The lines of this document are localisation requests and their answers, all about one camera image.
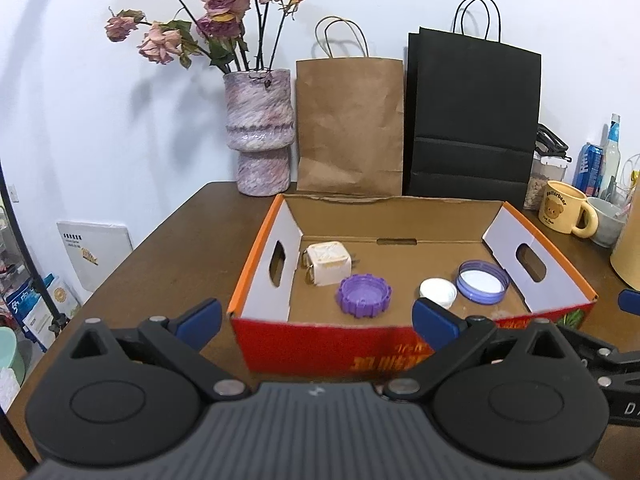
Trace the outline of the small white cap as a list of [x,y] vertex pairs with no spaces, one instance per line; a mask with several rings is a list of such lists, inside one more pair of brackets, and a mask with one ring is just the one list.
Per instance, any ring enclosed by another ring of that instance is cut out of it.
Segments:
[[450,309],[457,299],[458,290],[454,283],[444,278],[427,278],[419,286],[419,296],[433,301],[439,307]]

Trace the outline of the purple rimmed white lid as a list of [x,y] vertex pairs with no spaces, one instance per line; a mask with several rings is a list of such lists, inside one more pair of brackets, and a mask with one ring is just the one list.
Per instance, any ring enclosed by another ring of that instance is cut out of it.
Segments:
[[458,292],[476,304],[498,304],[506,296],[509,285],[509,275],[496,264],[468,260],[459,266],[456,278]]

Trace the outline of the grey white ceramic cup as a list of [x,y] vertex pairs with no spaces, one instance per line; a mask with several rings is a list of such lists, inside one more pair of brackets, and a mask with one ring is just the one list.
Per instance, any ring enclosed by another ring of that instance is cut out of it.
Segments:
[[613,247],[626,223],[623,209],[597,197],[589,197],[588,204],[598,217],[597,231],[590,240],[604,248]]

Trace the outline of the purple ridged lid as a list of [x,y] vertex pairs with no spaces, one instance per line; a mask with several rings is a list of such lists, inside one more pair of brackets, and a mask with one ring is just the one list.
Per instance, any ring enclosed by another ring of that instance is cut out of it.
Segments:
[[352,274],[338,285],[335,300],[343,313],[354,318],[376,318],[390,306],[392,288],[372,274]]

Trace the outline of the red orange cardboard box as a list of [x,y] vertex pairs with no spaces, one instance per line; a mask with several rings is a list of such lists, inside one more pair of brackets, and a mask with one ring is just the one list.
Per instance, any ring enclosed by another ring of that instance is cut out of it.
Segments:
[[[309,281],[303,254],[339,242],[354,270],[390,285],[390,306],[373,318],[344,313],[336,286]],[[503,300],[482,306],[458,297],[452,312],[484,315],[506,328],[542,316],[576,327],[597,293],[513,206],[482,200],[389,197],[370,200],[276,197],[260,227],[228,309],[254,372],[307,377],[395,375],[425,360],[411,310],[427,278],[453,280],[465,261],[508,274]]]

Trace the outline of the white board on floor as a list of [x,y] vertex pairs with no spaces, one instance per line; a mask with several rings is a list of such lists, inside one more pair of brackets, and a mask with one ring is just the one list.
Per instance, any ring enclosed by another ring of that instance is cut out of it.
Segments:
[[88,292],[95,292],[134,250],[126,226],[79,221],[56,225],[79,283]]

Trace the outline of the black tripod stand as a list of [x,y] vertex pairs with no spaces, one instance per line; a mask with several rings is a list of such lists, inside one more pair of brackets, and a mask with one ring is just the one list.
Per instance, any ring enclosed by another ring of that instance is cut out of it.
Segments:
[[38,292],[38,295],[46,304],[48,311],[52,315],[52,322],[50,325],[50,331],[54,333],[54,336],[57,337],[62,330],[64,330],[65,326],[68,324],[68,317],[61,313],[58,310],[58,307],[55,305],[53,299],[49,295],[46,284],[37,270],[37,267],[32,260],[32,255],[30,254],[27,245],[24,240],[24,236],[20,229],[20,225],[18,224],[11,199],[9,194],[8,186],[6,185],[6,178],[4,177],[2,166],[0,166],[0,193],[2,204],[4,210],[6,211],[6,218],[9,221],[9,225],[11,227],[12,233],[15,237],[15,241],[18,249],[20,250],[26,269],[32,279],[32,284],[34,285],[34,289]]

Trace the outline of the blue soda can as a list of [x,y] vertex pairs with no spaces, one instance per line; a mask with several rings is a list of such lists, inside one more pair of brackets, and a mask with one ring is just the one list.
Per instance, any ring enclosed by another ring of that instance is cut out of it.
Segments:
[[579,152],[573,186],[587,196],[595,196],[600,188],[603,148],[587,142]]

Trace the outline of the white cube charger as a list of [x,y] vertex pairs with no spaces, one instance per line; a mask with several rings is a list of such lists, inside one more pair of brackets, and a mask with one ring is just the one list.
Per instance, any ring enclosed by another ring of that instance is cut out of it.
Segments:
[[305,282],[314,286],[340,284],[349,278],[359,259],[337,240],[309,245],[302,251],[298,267]]

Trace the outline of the blue white packages on floor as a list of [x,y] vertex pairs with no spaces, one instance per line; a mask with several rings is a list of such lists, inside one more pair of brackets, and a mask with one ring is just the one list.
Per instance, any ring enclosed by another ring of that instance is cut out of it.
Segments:
[[[58,310],[68,318],[73,318],[81,304],[62,278],[49,274],[43,279],[43,283]],[[25,337],[39,344],[41,350],[46,352],[55,341],[55,334],[50,330],[53,316],[35,291],[30,278],[6,297],[6,306]]]

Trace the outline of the clear jar with black lid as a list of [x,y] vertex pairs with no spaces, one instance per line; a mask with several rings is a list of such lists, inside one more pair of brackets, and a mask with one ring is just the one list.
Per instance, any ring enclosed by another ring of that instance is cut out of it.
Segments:
[[549,180],[562,181],[571,161],[568,145],[547,126],[539,124],[523,205],[525,210],[539,209],[546,183]]

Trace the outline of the pink textured ceramic vase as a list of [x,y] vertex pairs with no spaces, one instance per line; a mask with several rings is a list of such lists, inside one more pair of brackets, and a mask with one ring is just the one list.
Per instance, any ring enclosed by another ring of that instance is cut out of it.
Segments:
[[291,183],[296,137],[291,90],[289,70],[224,76],[227,145],[238,153],[236,185],[244,195],[277,195]]

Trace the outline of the black paper bag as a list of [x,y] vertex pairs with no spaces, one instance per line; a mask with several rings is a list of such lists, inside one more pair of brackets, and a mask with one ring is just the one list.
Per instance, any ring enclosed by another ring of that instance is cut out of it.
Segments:
[[540,107],[538,53],[465,33],[408,37],[402,192],[524,205]]

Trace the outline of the brown paper bag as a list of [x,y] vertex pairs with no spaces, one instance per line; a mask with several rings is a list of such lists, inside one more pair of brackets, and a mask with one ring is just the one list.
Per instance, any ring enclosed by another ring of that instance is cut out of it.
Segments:
[[299,192],[398,196],[404,156],[404,66],[369,54],[354,21],[328,15],[314,32],[343,23],[360,58],[337,58],[329,39],[317,38],[324,58],[296,63]]

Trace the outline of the dried pink rose bouquet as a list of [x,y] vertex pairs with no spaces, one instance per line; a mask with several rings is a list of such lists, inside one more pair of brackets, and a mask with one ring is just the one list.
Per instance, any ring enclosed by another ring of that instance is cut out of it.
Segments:
[[270,72],[282,32],[277,32],[270,53],[265,48],[269,10],[281,12],[279,25],[292,18],[305,0],[201,0],[204,14],[198,18],[183,0],[184,20],[153,21],[141,10],[113,12],[104,26],[114,44],[125,41],[143,26],[138,52],[146,60],[167,65],[179,61],[186,70],[194,56],[203,55],[211,66],[227,75],[237,72]]

